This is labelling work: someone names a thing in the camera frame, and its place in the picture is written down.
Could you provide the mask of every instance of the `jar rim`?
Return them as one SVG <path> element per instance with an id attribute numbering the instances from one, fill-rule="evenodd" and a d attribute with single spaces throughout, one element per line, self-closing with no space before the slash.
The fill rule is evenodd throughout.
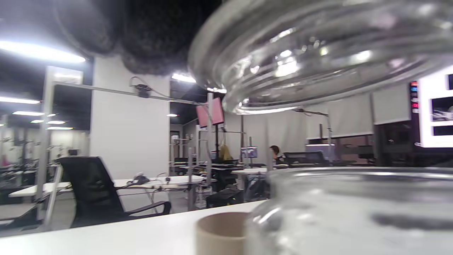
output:
<path id="1" fill-rule="evenodd" d="M 381 176 L 453 181 L 453 168 L 444 167 L 303 167 L 273 170 L 271 182 L 294 177 Z"/>

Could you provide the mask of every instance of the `person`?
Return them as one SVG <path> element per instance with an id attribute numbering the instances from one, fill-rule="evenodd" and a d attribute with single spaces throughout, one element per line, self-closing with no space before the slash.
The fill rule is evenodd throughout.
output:
<path id="1" fill-rule="evenodd" d="M 275 160 L 275 165 L 279 165 L 279 164 L 284 164 L 284 157 L 283 156 L 279 156 L 280 154 L 280 148 L 277 146 L 277 145 L 272 145 L 271 147 L 269 147 L 272 152 L 274 153 L 274 160 Z"/>

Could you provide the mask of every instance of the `chair backrest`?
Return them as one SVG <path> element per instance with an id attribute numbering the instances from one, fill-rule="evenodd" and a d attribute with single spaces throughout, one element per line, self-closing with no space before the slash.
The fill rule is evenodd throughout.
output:
<path id="1" fill-rule="evenodd" d="M 100 157 L 63 157 L 56 160 L 69 178 L 76 198 L 74 221 L 112 222 L 124 215 L 115 186 Z"/>

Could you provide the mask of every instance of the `hair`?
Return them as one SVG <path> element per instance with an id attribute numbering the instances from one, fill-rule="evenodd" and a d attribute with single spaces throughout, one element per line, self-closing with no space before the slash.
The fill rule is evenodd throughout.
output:
<path id="1" fill-rule="evenodd" d="M 276 155 L 280 153 L 280 148 L 277 145 L 272 145 L 269 148 L 272 149 Z"/>

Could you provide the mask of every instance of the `black bag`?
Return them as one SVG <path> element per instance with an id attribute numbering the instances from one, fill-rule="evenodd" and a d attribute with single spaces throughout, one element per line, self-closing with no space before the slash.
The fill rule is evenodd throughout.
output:
<path id="1" fill-rule="evenodd" d="M 234 185 L 227 185 L 225 189 L 206 198 L 206 208 L 237 205 L 243 202 L 242 190 L 237 189 Z"/>

